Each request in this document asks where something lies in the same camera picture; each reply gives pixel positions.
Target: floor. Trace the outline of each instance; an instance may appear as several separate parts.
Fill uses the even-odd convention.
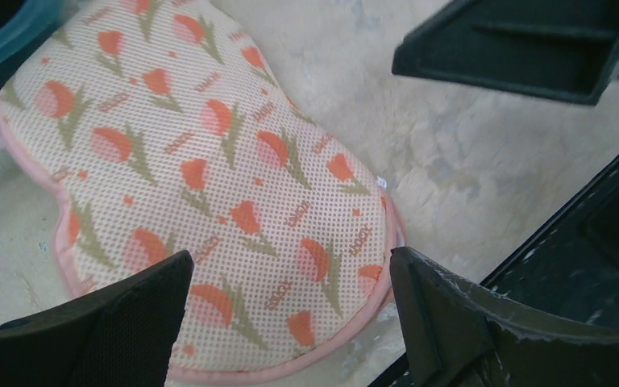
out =
[[[390,75],[398,42],[443,0],[214,2],[307,115],[387,180],[410,244],[473,281],[619,153],[619,83],[592,109]],[[0,153],[0,323],[68,300],[56,220],[53,198]],[[403,351],[391,305],[328,360],[268,385],[365,386]]]

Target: blue bin rim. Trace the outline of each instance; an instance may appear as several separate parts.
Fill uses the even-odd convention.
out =
[[[0,63],[41,35],[59,17],[63,0],[26,0],[0,28]]]

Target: pillow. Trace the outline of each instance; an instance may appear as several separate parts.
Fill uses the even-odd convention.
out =
[[[0,137],[60,204],[73,297],[191,253],[173,379],[289,375],[390,290],[390,199],[207,1],[92,2],[5,85]]]

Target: pink fabric edge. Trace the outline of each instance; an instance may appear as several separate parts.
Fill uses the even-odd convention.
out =
[[[1,93],[0,93],[0,110],[1,110]],[[69,194],[64,190],[64,187],[54,181],[46,172],[45,168],[39,164],[24,148],[22,148],[15,138],[15,134],[10,129],[10,125],[6,123],[3,116],[0,115],[0,137],[3,138],[6,149],[18,163],[20,168],[37,184],[44,187],[51,193],[60,209],[60,216],[53,237],[53,251],[56,255],[58,268],[65,279],[68,286],[69,294],[72,298],[78,298],[83,295],[83,287],[79,274],[76,269],[76,261],[73,251],[69,246],[68,236],[65,232],[71,212],[71,200]],[[379,276],[379,280],[374,287],[372,295],[367,300],[364,307],[355,314],[350,322],[334,337],[318,345],[311,352],[306,353],[294,360],[286,363],[264,368],[250,372],[211,372],[197,371],[182,367],[169,367],[168,376],[175,381],[186,383],[199,383],[209,385],[254,385],[261,384],[276,379],[281,379],[303,368],[318,362],[327,357],[333,351],[342,347],[345,343],[358,335],[364,327],[377,315],[383,306],[389,301],[392,296],[390,284],[390,250],[395,248],[397,243],[397,232],[406,235],[404,227],[401,223],[397,209],[389,195],[382,193],[386,197],[388,209],[386,211],[386,243],[384,246],[384,265]]]

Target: floral cloth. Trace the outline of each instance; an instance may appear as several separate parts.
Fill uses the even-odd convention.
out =
[[[375,177],[208,2],[92,3],[8,82],[0,118],[16,160],[62,192],[74,296],[190,251],[182,376],[302,357],[384,297]]]

